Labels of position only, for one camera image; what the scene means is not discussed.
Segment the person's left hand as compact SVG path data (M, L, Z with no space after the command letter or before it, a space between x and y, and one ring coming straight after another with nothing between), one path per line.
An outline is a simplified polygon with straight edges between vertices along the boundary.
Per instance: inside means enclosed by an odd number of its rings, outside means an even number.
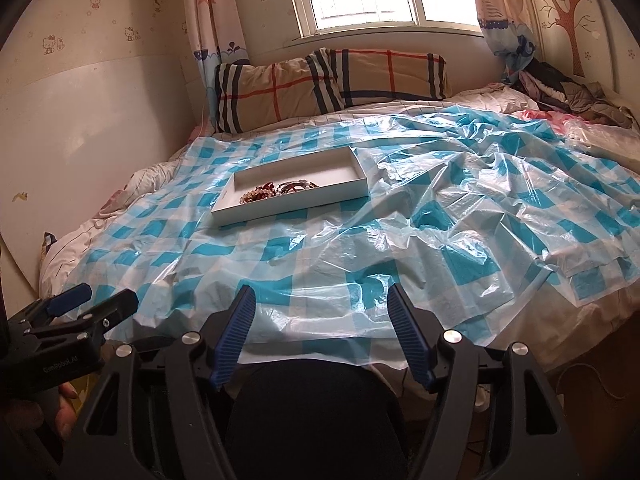
M56 395L58 400L49 399L46 406L29 396L14 396L1 405L1 420L14 431L36 430L52 422L58 435L67 441L77 422L73 400L78 399L78 392L71 382L63 382Z

